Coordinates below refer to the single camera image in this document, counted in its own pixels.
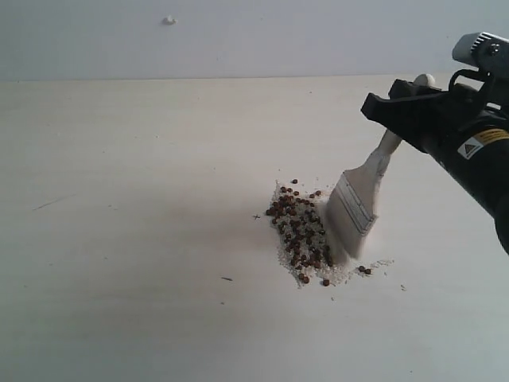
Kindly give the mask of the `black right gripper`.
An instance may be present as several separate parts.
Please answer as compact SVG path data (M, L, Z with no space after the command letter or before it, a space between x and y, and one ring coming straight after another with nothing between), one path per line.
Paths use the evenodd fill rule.
M421 84L395 80L389 99L368 94L362 114L387 129L376 150L392 154L404 141L429 155L507 155L508 109L476 103L482 85L458 76L442 90L423 74Z

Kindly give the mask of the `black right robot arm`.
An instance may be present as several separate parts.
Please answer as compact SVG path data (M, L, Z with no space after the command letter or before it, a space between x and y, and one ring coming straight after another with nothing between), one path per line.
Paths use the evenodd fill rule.
M428 154L494 220L508 248L508 82L461 69L445 90L396 80L384 99L367 95L362 114Z

